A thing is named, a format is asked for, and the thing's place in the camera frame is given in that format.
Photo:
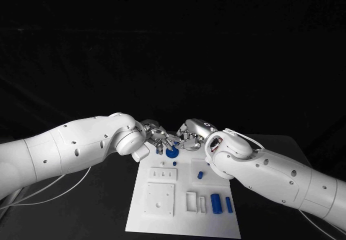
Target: blue object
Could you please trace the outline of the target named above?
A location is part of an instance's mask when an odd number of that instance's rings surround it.
[[[199,173],[198,173],[198,179],[202,179],[202,177],[204,177],[204,172],[201,171]]]
[[[220,194],[211,195],[211,206],[214,214],[222,214],[222,202]]]
[[[232,213],[234,209],[232,209],[230,196],[225,197],[225,203],[227,203],[228,212]]]
[[[175,146],[172,146],[173,151],[170,151],[169,149],[166,149],[166,156],[173,159],[178,157],[179,155],[179,150],[175,148]]]

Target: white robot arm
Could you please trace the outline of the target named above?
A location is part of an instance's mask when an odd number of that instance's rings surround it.
[[[185,122],[178,131],[179,136],[183,134],[179,148],[194,151],[205,144],[205,161],[222,178],[237,178],[267,199],[346,230],[346,182],[287,156],[267,149],[254,150],[240,133],[228,128],[218,131],[199,119]]]
[[[153,120],[137,122],[114,113],[80,119],[45,133],[0,144],[0,200],[31,184],[101,163],[119,152],[139,162],[149,156],[149,141],[163,154],[163,144],[181,139]]]

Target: screw hole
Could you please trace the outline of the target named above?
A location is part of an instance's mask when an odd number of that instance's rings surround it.
[[[74,154],[75,154],[75,156],[77,156],[77,157],[80,156],[80,154],[81,154],[81,151],[80,151],[80,149],[78,149],[78,148],[75,149],[75,151],[74,151]]]

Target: table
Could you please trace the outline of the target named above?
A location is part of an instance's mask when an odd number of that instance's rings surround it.
[[[292,137],[248,136],[269,150],[310,165]],[[0,222],[0,239],[207,239],[198,236],[126,232],[137,170],[139,163],[132,155],[111,154],[104,162],[91,168],[78,187],[62,197],[39,205],[10,207]],[[64,193],[80,181],[85,172],[87,170],[68,174],[49,189],[23,202],[35,203]],[[19,198],[36,192],[55,179],[57,177],[26,187]],[[237,179],[231,180],[231,190],[244,240],[329,239],[299,210],[260,196]],[[318,219],[318,221],[319,226],[323,225],[329,233],[338,232],[323,220]]]

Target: dark table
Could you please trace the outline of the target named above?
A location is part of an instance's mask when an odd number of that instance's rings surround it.
[[[248,135],[264,147],[310,166],[305,153],[289,136]],[[10,207],[0,222],[0,240],[114,240],[114,239],[207,239],[207,237],[126,232],[139,163],[132,155],[111,154],[91,167],[78,187],[62,197],[39,205]],[[80,181],[87,170],[68,174],[42,193],[25,200],[35,203],[58,196]],[[26,187],[19,199],[54,180]],[[277,204],[231,180],[241,239],[331,239],[312,225],[299,210]],[[309,215],[338,239],[339,231]]]

